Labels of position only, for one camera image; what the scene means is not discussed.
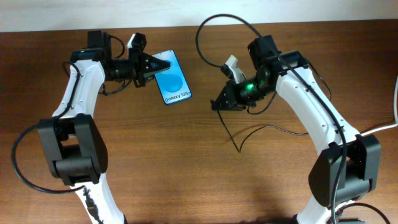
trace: green light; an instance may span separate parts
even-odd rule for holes
[[[251,89],[253,89],[254,88],[254,84],[248,84],[247,86],[246,86],[246,89],[247,90],[251,90]]]

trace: white arm casing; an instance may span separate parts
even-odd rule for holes
[[[320,98],[326,103],[332,113],[336,116],[347,142],[356,140],[355,135],[359,134],[358,130],[353,128],[349,123],[337,112],[335,107],[330,103],[329,99],[323,94],[316,83],[312,71],[309,68],[296,68],[295,71],[318,93]],[[280,76],[276,84],[278,94],[292,107],[305,129],[308,131],[315,145],[318,155],[324,149],[329,148],[332,142],[338,145],[342,144],[340,134],[336,132],[336,126],[330,118],[324,107],[312,95],[310,91],[298,80],[291,72]],[[346,205],[350,202],[341,203],[337,206]],[[307,206],[297,215],[299,224],[325,224],[330,218],[330,210],[321,206],[313,196]]]
[[[98,90],[105,81],[105,73],[100,62],[95,62],[92,60],[79,60],[75,63],[75,65],[79,68],[81,77],[72,101],[72,107],[64,116],[61,117],[61,119],[74,118],[77,114],[80,113],[90,114],[91,117],[93,117],[95,103],[98,97]],[[53,116],[62,113],[67,107],[67,103],[69,102],[73,86],[77,78],[77,72],[73,66],[70,67],[70,71],[71,74],[67,89],[62,98],[60,106],[53,113]],[[116,206],[113,200],[112,193],[109,189],[108,182],[106,181],[105,174],[100,175],[98,184],[93,184],[92,182],[78,183],[75,184],[74,187],[71,187],[71,189],[80,187],[82,185],[86,186],[86,188],[90,191],[90,198],[93,199],[94,203],[98,207],[100,220],[102,220],[105,224],[124,223],[124,215]],[[98,224],[98,222],[88,213],[85,203],[86,197],[83,195],[83,190],[78,190],[76,194],[77,196],[79,196],[81,202],[85,206],[87,214],[90,217],[92,223]]]
[[[74,118],[77,114],[90,114],[94,118],[94,108],[98,96],[98,90],[105,81],[104,69],[100,62],[92,60],[79,60],[75,65],[80,69],[81,77],[73,98],[72,107],[62,118]],[[61,104],[52,116],[61,114],[70,99],[73,86],[76,82],[77,72],[70,67],[70,78]]]
[[[78,183],[75,184],[74,187],[71,187],[71,189],[80,187],[82,185],[86,186],[86,188],[90,190],[90,198],[94,200],[95,205],[98,207],[99,219],[103,221],[104,224],[125,223],[123,213],[119,210],[118,206],[116,206],[116,203],[113,200],[105,174],[101,174],[98,184],[93,184],[92,182]],[[76,194],[79,196],[81,202],[86,208],[86,211],[88,211],[87,205],[85,203],[86,197],[83,195],[83,190],[78,190]],[[98,224],[98,222],[88,212],[87,214],[93,224]]]

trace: white cable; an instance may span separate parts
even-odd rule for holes
[[[385,130],[388,128],[394,128],[398,126],[398,113],[397,113],[397,92],[398,92],[398,77],[397,77],[397,81],[396,81],[396,88],[394,90],[394,103],[393,103],[393,107],[394,107],[394,120],[395,123],[394,124],[390,124],[390,125],[386,125],[386,126],[381,126],[375,129],[372,129],[370,131],[366,131],[364,133],[361,133],[362,136],[366,136],[368,134],[372,134],[375,133],[376,131],[381,131],[381,130]]]

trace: wooden table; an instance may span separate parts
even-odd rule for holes
[[[392,119],[398,75],[398,20],[258,24],[279,50],[299,50],[329,84],[332,102],[363,131]],[[111,29],[127,41],[147,37],[145,52],[173,49],[193,92],[190,100],[165,106],[155,82],[145,88],[99,96],[95,122],[108,147],[109,186],[129,223],[238,223],[291,217],[310,197],[308,174],[317,159],[309,136],[275,129],[249,138],[241,154],[210,109],[226,77],[205,64],[195,49],[196,27]],[[231,54],[249,76],[255,74],[246,46],[255,36],[244,26],[206,27],[201,48],[213,62]],[[0,217],[1,223],[90,223],[75,194],[48,195],[24,185],[11,167],[11,146],[26,127],[49,118],[62,99],[67,77],[61,62],[86,45],[86,30],[0,34]],[[121,48],[114,44],[114,54]],[[259,108],[266,100],[259,103]],[[264,114],[223,112],[237,142],[260,124],[304,131],[280,97]],[[377,188],[362,200],[398,223],[398,129],[376,133],[382,144]],[[45,162],[37,133],[17,153],[21,171],[52,189],[65,189]],[[382,223],[366,208],[346,217]]]

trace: smartphone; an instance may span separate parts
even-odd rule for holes
[[[192,97],[191,90],[178,64],[173,50],[153,55],[155,58],[170,62],[170,68],[155,74],[157,86],[166,105],[171,105]]]

